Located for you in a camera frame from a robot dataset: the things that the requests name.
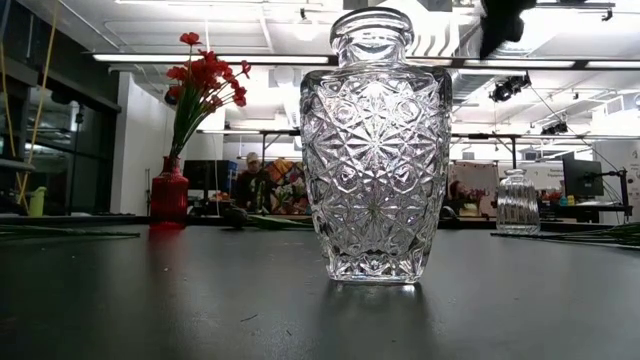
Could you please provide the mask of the dark background desk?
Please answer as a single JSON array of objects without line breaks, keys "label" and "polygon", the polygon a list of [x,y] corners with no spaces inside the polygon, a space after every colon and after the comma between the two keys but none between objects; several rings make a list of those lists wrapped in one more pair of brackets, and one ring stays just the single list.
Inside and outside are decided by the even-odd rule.
[{"label": "dark background desk", "polygon": [[586,202],[577,205],[560,205],[559,203],[542,204],[539,207],[541,219],[575,219],[582,223],[599,223],[601,213],[613,213],[631,217],[632,206],[620,203]]}]

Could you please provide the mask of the green artificial leaf plant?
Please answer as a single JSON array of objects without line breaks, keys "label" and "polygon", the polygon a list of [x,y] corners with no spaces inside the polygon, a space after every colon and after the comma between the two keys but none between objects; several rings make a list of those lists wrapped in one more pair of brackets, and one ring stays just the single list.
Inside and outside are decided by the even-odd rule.
[{"label": "green artificial leaf plant", "polygon": [[249,214],[242,208],[230,207],[223,213],[226,225],[236,229],[245,227],[255,227],[262,230],[296,230],[314,229],[309,223],[296,222],[288,219],[275,218],[270,216]]}]

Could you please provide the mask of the dark background monitors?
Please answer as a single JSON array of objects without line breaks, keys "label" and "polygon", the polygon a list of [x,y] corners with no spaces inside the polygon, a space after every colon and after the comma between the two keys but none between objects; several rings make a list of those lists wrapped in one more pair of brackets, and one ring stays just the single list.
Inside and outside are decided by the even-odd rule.
[{"label": "dark background monitors", "polygon": [[183,176],[190,190],[219,190],[230,193],[235,186],[238,165],[229,160],[186,160]]}]

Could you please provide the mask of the large cut-glass vase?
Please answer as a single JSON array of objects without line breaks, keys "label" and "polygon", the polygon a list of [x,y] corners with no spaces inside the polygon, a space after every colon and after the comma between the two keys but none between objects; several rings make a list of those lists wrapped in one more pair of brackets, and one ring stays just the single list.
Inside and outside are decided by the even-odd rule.
[{"label": "large cut-glass vase", "polygon": [[414,65],[399,10],[352,11],[332,26],[338,65],[300,85],[308,200],[330,278],[414,283],[446,195],[452,79]]}]

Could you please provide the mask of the person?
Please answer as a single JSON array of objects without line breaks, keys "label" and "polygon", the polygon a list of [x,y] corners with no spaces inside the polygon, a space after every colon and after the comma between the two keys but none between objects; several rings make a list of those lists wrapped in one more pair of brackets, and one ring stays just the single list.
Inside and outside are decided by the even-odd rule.
[{"label": "person", "polygon": [[255,152],[247,154],[246,165],[247,169],[237,178],[235,205],[247,212],[270,213],[273,187],[270,175]]}]

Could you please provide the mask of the colourful patchwork quilt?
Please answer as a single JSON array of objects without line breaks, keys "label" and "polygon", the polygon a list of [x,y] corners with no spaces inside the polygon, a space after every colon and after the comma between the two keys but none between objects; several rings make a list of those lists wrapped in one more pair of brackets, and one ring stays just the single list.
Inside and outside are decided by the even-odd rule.
[{"label": "colourful patchwork quilt", "polygon": [[278,158],[269,162],[266,170],[271,181],[269,212],[276,215],[306,215],[309,201],[304,164]]}]

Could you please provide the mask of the red glass vase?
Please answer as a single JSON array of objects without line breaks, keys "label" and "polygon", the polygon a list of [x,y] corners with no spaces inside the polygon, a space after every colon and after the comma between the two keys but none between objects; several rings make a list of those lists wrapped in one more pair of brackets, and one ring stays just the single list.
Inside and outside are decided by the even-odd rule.
[{"label": "red glass vase", "polygon": [[165,156],[161,173],[152,179],[150,227],[179,230],[186,226],[189,180],[182,174],[180,159]]}]

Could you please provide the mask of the yellow-green bottle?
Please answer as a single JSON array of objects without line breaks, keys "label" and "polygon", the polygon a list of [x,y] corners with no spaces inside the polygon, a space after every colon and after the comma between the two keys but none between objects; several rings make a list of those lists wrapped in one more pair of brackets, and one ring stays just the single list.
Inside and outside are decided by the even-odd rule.
[{"label": "yellow-green bottle", "polygon": [[43,216],[46,192],[47,192],[47,188],[44,186],[40,186],[31,193],[31,198],[29,201],[29,208],[28,208],[29,217]]}]

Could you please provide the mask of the grey side desk top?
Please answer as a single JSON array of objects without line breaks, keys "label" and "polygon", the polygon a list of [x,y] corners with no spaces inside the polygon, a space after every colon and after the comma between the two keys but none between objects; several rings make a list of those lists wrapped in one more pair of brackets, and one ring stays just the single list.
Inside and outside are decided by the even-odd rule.
[{"label": "grey side desk top", "polygon": [[18,172],[33,172],[35,167],[23,161],[0,158],[0,168],[10,169]]}]

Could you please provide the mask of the dark monitor on arm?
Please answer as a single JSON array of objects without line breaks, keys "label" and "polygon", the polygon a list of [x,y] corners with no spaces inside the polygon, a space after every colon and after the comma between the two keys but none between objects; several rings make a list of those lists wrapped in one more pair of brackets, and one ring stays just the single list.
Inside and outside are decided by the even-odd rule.
[{"label": "dark monitor on arm", "polygon": [[600,162],[563,157],[562,166],[564,190],[567,196],[596,197],[604,195]]}]

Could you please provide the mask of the small ribbed clear vase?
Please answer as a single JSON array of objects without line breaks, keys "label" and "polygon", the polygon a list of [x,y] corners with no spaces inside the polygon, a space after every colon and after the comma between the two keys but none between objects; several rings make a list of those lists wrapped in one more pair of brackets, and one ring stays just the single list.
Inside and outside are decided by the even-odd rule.
[{"label": "small ribbed clear vase", "polygon": [[499,233],[530,235],[540,230],[538,201],[525,169],[508,169],[497,190],[496,229]]}]

